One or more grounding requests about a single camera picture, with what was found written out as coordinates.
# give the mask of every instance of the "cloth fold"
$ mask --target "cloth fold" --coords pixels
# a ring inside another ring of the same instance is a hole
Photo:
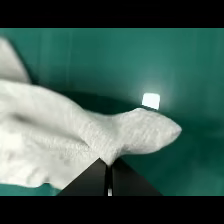
[[[144,109],[105,116],[31,85],[13,48],[0,39],[0,183],[63,189],[98,158],[155,152],[181,128]]]

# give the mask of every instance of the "green surface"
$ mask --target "green surface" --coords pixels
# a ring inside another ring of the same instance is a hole
[[[224,29],[0,28],[0,35],[34,83],[86,108],[123,112],[146,92],[160,94],[159,111],[182,135],[160,152],[124,160],[164,195],[224,195]],[[92,101],[94,94],[126,104]]]

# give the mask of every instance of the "bright light spot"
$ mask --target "bright light spot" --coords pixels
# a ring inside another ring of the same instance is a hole
[[[145,93],[142,99],[142,105],[158,110],[160,95],[156,93]]]

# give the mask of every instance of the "fabric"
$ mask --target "fabric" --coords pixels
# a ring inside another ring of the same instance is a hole
[[[0,39],[0,183],[65,188],[98,158],[155,152],[181,128],[144,109],[105,116],[30,84],[7,40]]]

